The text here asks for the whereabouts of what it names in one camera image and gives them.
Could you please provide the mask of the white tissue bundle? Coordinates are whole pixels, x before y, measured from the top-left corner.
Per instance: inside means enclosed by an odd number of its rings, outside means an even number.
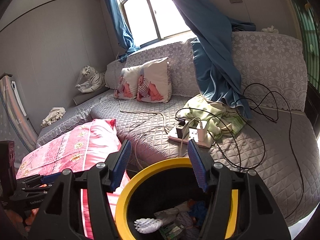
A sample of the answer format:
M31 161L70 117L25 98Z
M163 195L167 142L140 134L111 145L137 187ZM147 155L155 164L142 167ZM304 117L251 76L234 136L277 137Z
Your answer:
M188 205L188 201L183 202L182 204L179 204L173 208L169 208L163 211L158 211L154 213L154 216L157 219L167 219L171 217L176 217L180 212L187 212L190 211L190 207Z

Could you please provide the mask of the yellow rim trash bin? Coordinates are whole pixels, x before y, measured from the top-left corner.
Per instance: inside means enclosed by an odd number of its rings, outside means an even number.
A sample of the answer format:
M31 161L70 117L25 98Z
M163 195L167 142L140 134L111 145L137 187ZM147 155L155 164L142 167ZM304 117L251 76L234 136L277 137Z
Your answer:
M154 218L154 213L173 208L185 201L203 201L207 215L203 225L193 224L187 212L163 220L163 226L172 222L185 227L180 239L203 239L204 231L218 225L221 235L210 239L231 239L236 232L238 216L238 191L231 192L228 219L215 218L209 221L210 208L214 204L215 187L204 192L198 185L189 158L176 158L160 161L138 172L123 189L116 208L116 226L120 239L164 239L159 229L152 233L139 233L134 222L141 218Z

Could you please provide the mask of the white charger plug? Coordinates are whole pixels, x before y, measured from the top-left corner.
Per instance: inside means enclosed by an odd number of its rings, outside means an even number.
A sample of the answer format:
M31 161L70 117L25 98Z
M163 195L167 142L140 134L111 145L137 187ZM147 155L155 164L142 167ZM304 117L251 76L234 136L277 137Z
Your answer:
M207 139L207 121L200 120L197 125L197 136L199 142L205 142Z

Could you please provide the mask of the white power strip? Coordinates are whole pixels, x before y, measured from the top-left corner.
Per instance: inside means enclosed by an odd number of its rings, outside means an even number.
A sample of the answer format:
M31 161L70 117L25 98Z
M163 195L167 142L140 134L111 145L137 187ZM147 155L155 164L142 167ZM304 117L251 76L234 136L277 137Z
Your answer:
M189 140L194 139L197 145L202 148L211 148L213 143L213 138L208 132L207 137L204 139L204 141L199 141L197 129L194 128L190 128L189 133L183 139L178 137L176 128L173 128L168 133L168 138L176 142L183 142L184 144L187 144Z

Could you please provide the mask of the light green blanket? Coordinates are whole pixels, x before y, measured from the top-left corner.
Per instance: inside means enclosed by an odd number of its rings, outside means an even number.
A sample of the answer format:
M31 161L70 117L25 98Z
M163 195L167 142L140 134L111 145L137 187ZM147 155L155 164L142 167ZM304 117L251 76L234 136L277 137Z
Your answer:
M177 117L206 121L208 131L215 139L220 139L223 135L237 135L246 124L235 109L220 102L209 102L201 94L189 99L177 111Z

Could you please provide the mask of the grey bolster cushion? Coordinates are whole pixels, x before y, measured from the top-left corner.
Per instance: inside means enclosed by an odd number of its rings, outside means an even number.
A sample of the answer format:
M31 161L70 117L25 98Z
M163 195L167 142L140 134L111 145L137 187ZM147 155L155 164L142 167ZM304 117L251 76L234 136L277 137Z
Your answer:
M90 93L80 93L80 94L76 95L76 96L73 98L73 101L74 101L75 105L77 106L77 105L80 105L80 104L88 101L89 99L91 99L91 98L93 98L93 97L95 97L95 96L97 96L97 95L100 95L100 94L102 94L102 93L104 93L104 92L106 92L106 91L108 91L108 90L109 90L109 88L103 87L103 88L101 88L101 89L99 89L99 90L96 90L96 91L94 91L94 92L90 92Z

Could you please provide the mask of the leaning patterned mattress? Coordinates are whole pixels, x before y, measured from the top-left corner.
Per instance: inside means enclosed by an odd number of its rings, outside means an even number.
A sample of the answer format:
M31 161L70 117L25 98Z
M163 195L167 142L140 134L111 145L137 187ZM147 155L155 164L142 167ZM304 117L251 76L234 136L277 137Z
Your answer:
M37 134L19 106L11 77L5 74L1 76L0 111L0 139L15 143L15 162L19 165L26 155L35 150Z

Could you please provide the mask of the left baby print pillow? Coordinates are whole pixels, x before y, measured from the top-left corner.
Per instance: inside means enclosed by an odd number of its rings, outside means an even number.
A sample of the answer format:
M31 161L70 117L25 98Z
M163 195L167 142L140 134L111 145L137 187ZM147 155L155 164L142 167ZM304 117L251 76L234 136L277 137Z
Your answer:
M141 66L123 68L120 72L114 97L124 100L133 100L137 97L138 78Z

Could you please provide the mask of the baby print pillow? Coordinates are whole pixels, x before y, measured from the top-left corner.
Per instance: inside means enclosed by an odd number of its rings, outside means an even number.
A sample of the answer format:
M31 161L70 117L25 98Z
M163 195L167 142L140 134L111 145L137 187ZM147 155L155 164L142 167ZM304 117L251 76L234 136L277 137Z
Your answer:
M124 100L133 100L137 97L138 78L141 66L123 68L120 72L114 97Z
M139 71L137 100L150 103L167 103L171 99L172 85L169 58L144 63Z

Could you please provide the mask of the grey quilted sofa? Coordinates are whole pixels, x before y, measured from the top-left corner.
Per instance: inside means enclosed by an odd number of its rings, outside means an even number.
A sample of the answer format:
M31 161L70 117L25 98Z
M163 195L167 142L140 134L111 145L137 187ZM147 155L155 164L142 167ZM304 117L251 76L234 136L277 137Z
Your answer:
M243 93L262 114L234 137L223 137L210 149L224 164L256 167L288 225L307 216L319 203L319 151L313 127L304 113L307 70L300 40L283 35L241 31L232 35L233 61L242 76ZM168 138L164 125L199 94L191 40L161 42L130 55L125 67L169 58L172 96L168 103L118 101L113 90L67 110L42 129L43 146L93 119L116 119L117 136L132 142L131 163L148 166L175 158L185 146Z

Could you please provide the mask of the beige crumpled cloth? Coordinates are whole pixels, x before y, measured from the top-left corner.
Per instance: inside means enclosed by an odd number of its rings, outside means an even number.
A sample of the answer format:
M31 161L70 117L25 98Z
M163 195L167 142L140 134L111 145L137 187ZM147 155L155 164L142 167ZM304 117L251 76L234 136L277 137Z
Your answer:
M53 107L45 119L42 120L42 127L47 127L57 120L62 119L66 110L63 107Z

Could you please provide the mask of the white tiger plush toy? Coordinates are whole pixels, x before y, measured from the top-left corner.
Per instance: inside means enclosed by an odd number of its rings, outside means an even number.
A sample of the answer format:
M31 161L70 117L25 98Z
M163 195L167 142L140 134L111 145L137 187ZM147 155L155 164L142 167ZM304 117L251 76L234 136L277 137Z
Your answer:
M103 88L104 86L104 74L98 72L91 66L84 66L80 70L75 88L81 93L91 93Z

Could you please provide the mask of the right baby print pillow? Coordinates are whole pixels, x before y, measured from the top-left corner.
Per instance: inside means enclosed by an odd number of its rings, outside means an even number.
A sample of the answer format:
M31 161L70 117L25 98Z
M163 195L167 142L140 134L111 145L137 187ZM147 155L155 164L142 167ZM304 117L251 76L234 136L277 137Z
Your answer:
M167 103L171 99L172 85L169 58L144 63L139 71L137 100L150 103Z

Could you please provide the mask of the grey back cushion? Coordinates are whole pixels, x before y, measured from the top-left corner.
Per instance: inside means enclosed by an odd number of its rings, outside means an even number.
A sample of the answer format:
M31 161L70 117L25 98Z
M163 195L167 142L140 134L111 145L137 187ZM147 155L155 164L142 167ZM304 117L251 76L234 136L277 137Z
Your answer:
M118 85L121 70L125 67L125 63L115 60L107 65L105 72L105 86L110 89L115 89Z

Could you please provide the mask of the right blue curtain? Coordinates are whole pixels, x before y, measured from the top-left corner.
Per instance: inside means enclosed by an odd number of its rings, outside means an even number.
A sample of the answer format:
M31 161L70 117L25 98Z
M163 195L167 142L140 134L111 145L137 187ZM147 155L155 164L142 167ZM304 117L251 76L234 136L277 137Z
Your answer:
M224 15L210 0L172 0L197 36L191 42L196 79L205 99L234 108L245 119L252 114L241 93L241 74L232 57L232 32L255 31L252 22Z

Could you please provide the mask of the blue curtain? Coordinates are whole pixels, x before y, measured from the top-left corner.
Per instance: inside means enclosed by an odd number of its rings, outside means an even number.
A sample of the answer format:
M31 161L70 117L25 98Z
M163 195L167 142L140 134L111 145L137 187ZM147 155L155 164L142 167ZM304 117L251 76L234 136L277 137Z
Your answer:
M121 63L127 60L127 57L132 53L140 50L134 42L131 31L119 9L117 0L105 0L109 15L111 16L114 31L121 48L125 49L125 53L119 56Z
M205 99L234 108L245 119L252 114L241 93L241 74L232 57L232 32L255 31L252 22L224 15L210 0L172 0L197 36L191 42L196 79Z

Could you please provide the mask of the left blue curtain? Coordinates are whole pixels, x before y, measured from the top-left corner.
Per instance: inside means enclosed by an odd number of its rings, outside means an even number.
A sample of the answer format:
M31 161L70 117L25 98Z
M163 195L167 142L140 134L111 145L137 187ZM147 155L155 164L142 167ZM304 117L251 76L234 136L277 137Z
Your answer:
M132 53L140 50L134 42L131 31L119 9L117 0L105 0L109 15L111 16L114 31L121 48L125 49L125 53L119 56L121 63L127 60L127 57Z

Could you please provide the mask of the window with frame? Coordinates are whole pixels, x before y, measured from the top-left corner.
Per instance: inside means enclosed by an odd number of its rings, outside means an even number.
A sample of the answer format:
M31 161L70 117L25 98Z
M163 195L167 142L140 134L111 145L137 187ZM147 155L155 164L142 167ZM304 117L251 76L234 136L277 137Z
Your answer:
M117 1L135 44L141 48L190 31L172 0Z

